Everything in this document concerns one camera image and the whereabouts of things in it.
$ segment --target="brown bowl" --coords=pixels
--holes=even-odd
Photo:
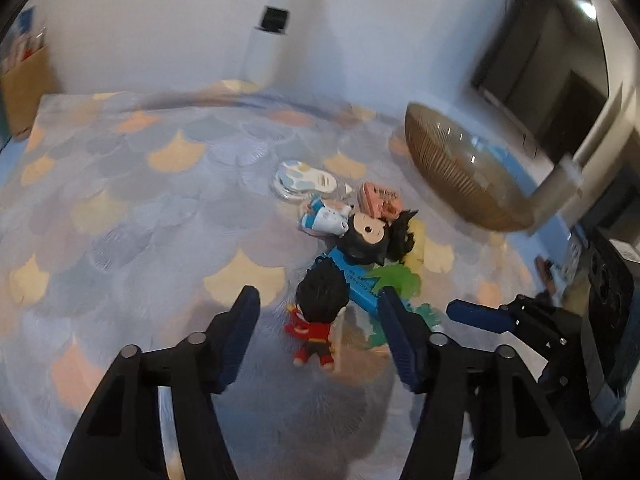
[[[479,137],[418,103],[406,109],[404,132],[420,174],[465,221],[500,232],[533,225],[528,200]]]

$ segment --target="blue item in box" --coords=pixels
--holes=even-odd
[[[349,283],[350,300],[377,319],[378,297],[371,292],[371,289],[376,285],[378,278],[368,278],[365,267],[348,264],[344,254],[337,247],[320,257],[331,258],[334,261],[336,266],[344,272],[344,277]],[[409,305],[408,301],[402,303],[404,306]]]

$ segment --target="figurine's red outfit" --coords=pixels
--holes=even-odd
[[[331,342],[329,341],[330,323],[309,323],[300,309],[291,305],[288,307],[291,323],[284,327],[287,334],[304,340],[302,346],[294,355],[294,362],[304,364],[313,354],[318,354],[321,366],[331,366],[334,358],[331,356]]]

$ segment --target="metal bolt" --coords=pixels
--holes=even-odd
[[[434,344],[436,346],[444,346],[449,342],[449,338],[440,332],[436,332],[435,334],[431,334],[429,338],[429,343]]]
[[[127,345],[122,350],[120,350],[120,355],[125,359],[129,359],[138,353],[138,347],[135,345]]]
[[[199,345],[207,340],[207,335],[204,332],[193,332],[189,334],[187,341],[192,345]]]
[[[516,351],[509,345],[500,345],[498,346],[498,355],[505,359],[513,359],[516,357]]]

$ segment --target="black square object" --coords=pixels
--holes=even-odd
[[[272,32],[273,34],[284,34],[284,29],[287,27],[288,21],[288,10],[265,7],[259,29]]]

